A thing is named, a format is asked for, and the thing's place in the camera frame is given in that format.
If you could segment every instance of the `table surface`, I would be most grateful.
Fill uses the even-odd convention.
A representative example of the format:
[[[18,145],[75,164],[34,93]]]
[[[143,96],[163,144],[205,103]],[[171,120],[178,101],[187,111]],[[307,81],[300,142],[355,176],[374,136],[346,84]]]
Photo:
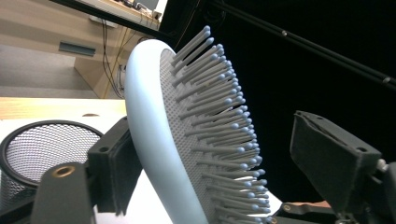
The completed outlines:
[[[124,100],[0,97],[0,142],[21,126],[44,119],[81,122],[106,133],[124,116]],[[270,192],[268,194],[272,211],[275,212],[281,201]],[[95,216],[99,224],[172,223],[144,171],[138,179],[125,217],[115,217],[109,213],[95,213]]]
[[[126,116],[124,100],[0,97],[0,119]]]

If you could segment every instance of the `metal mesh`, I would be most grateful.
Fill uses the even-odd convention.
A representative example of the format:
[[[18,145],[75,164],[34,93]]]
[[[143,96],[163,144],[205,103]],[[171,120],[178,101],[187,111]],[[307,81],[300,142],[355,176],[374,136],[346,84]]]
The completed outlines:
[[[2,147],[2,173],[0,209],[35,194],[41,176],[51,167],[70,161],[85,162],[87,151],[101,134],[86,125],[75,122],[40,122],[27,125],[25,130],[12,133]]]

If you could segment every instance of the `hairbrush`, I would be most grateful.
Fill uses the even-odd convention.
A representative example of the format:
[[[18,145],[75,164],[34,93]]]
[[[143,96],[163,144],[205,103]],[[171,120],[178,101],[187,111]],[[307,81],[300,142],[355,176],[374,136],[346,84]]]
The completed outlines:
[[[232,63],[206,26],[175,53],[138,44],[125,100],[139,160],[174,223],[264,223],[271,218],[262,157]]]

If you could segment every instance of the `brass insert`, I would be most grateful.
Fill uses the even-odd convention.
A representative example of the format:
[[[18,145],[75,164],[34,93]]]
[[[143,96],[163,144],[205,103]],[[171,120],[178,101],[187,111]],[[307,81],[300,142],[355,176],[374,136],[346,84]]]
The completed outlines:
[[[63,167],[56,169],[52,173],[52,175],[55,177],[58,177],[58,178],[65,177],[65,176],[71,175],[73,172],[75,172],[75,170],[76,170],[76,168],[74,166],[63,166]]]
[[[287,205],[287,204],[285,204],[284,206],[283,206],[283,209],[285,210],[285,211],[290,211],[290,206],[289,205]]]

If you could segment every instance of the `screw hole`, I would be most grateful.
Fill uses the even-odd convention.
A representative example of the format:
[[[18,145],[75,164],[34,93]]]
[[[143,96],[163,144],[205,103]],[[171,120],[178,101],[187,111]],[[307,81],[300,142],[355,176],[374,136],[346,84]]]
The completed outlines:
[[[58,169],[56,169],[52,175],[55,177],[65,177],[67,175],[71,175],[76,168],[74,166],[63,166]]]
[[[108,151],[108,147],[101,147],[99,148],[100,152],[107,152]]]
[[[286,210],[286,211],[290,211],[291,208],[290,208],[289,205],[286,204],[285,206],[283,206],[283,209]]]
[[[357,147],[356,150],[361,151],[361,152],[367,152],[367,149],[364,147]]]

